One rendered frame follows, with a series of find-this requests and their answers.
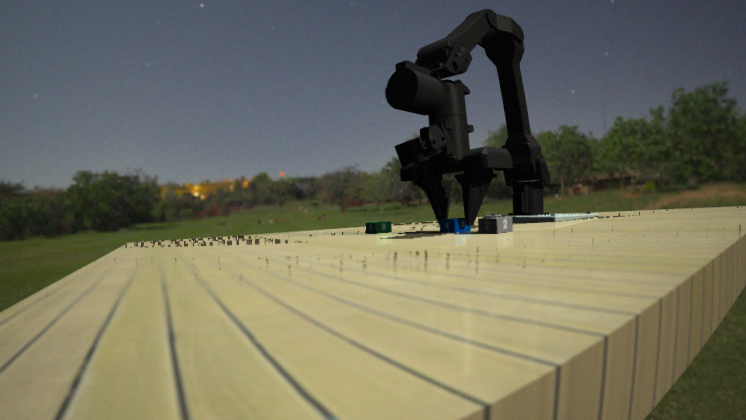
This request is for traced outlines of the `green block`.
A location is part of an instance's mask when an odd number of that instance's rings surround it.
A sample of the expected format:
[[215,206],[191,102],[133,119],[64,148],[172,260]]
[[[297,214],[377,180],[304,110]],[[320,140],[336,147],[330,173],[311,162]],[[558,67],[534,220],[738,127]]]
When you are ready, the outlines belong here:
[[388,233],[392,232],[391,221],[366,222],[366,233]]

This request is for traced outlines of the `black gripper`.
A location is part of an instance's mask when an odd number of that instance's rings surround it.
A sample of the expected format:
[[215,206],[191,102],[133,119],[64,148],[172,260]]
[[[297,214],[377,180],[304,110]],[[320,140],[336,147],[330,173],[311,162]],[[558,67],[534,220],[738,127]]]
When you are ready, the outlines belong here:
[[467,117],[460,115],[439,116],[429,120],[429,126],[443,122],[452,139],[454,154],[442,152],[426,162],[410,163],[400,169],[401,181],[413,181],[422,188],[433,209],[437,222],[448,219],[452,181],[443,180],[444,174],[465,171],[454,175],[462,187],[464,213],[467,226],[473,226],[489,185],[497,174],[513,168],[512,155],[500,147],[469,147],[468,133],[474,132]]

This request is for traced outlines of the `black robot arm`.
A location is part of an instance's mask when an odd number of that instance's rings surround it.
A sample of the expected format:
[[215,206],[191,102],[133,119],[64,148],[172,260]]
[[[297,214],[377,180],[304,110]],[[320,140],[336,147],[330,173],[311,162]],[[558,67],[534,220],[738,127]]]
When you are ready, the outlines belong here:
[[[442,80],[467,72],[471,51],[477,44],[496,65],[503,98],[508,138],[504,146],[512,155],[513,168],[503,170],[506,186],[513,186],[513,213],[534,216],[543,213],[543,186],[550,173],[541,148],[532,136],[525,100],[520,61],[524,33],[513,18],[484,9],[466,16],[446,38],[419,48],[416,61],[401,61],[389,78],[386,98],[397,110],[439,116],[466,116],[465,95],[469,88],[461,80]],[[442,148],[442,150],[441,150]],[[395,146],[402,167],[421,163],[442,152],[453,155],[453,143],[443,122],[420,129],[420,137]],[[518,182],[537,180],[531,182]]]

